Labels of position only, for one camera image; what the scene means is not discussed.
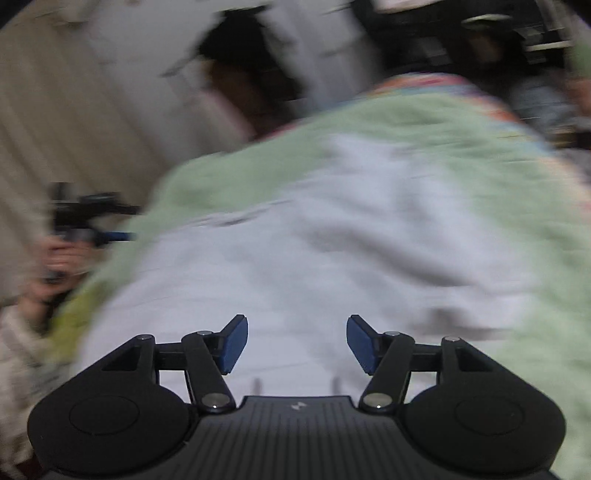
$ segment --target person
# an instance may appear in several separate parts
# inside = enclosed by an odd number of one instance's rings
[[[46,363],[47,336],[54,312],[83,281],[94,254],[93,245],[84,241],[41,239],[21,294],[0,312],[0,471],[9,478],[30,476],[28,416],[40,399],[67,379],[65,368]],[[48,269],[64,272],[63,281],[45,283]]]

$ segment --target black circular mount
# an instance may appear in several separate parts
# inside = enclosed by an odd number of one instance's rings
[[[187,406],[170,390],[135,378],[113,372],[90,384],[81,375],[41,400],[28,424],[41,464],[83,478],[121,475],[182,445]]]
[[[444,382],[404,407],[411,440],[438,463],[481,475],[548,468],[562,444],[564,417],[524,382],[492,373]]]

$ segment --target metal pin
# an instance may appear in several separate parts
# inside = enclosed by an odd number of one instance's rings
[[[385,408],[388,405],[391,405],[392,402],[392,397],[390,397],[390,395],[386,395],[385,393],[370,393],[363,397],[363,403],[365,403],[368,407],[373,408]]]
[[[208,408],[222,408],[230,403],[230,397],[223,393],[208,393],[201,398],[201,403]]]

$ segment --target person's hand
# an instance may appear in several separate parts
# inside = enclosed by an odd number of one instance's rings
[[[36,248],[37,271],[29,285],[30,294],[40,301],[78,286],[93,255],[88,242],[66,242],[56,236],[43,238]],[[47,284],[43,277],[48,270],[62,272],[65,276],[57,284]]]

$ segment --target light green fabric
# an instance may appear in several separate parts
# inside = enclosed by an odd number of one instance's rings
[[[575,43],[571,51],[572,65],[575,74],[580,77],[591,77],[591,44],[583,40]]]
[[[178,168],[156,191],[148,214],[130,222],[138,240],[118,246],[58,317],[56,353],[65,359],[72,355],[91,311],[132,278],[140,253],[159,233],[198,215],[272,199],[281,186],[321,164],[321,140],[329,132],[419,146],[454,175],[474,208],[504,229],[523,253],[541,285],[523,327],[497,358],[560,405],[569,426],[556,471],[564,479],[588,479],[591,231],[535,151],[525,148],[528,139],[507,138],[493,120],[453,96],[393,92],[325,114],[276,140]]]

